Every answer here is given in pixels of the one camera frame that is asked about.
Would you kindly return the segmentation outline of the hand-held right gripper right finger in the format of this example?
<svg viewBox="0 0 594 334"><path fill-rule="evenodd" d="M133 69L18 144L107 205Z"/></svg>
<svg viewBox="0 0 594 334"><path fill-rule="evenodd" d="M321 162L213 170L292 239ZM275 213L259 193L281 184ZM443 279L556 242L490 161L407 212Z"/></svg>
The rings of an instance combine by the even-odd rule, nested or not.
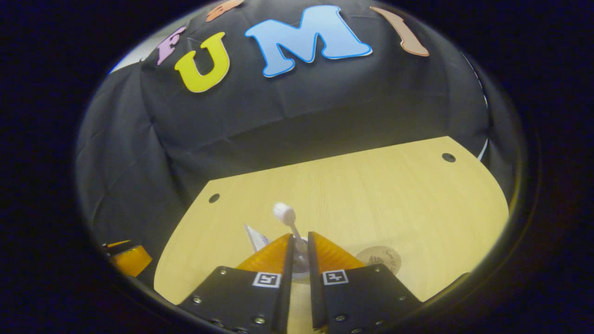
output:
<svg viewBox="0 0 594 334"><path fill-rule="evenodd" d="M325 334L375 334L421 302L384 264L366 265L319 233L308 233L312 326Z"/></svg>

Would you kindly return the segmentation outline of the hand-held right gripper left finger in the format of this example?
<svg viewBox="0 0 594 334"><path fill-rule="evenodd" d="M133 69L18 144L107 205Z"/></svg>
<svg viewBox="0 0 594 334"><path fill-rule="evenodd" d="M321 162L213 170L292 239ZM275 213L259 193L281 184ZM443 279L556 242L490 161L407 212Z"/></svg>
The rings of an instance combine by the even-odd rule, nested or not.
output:
<svg viewBox="0 0 594 334"><path fill-rule="evenodd" d="M236 268L215 268L179 307L222 332L285 334L294 249L286 233Z"/></svg>

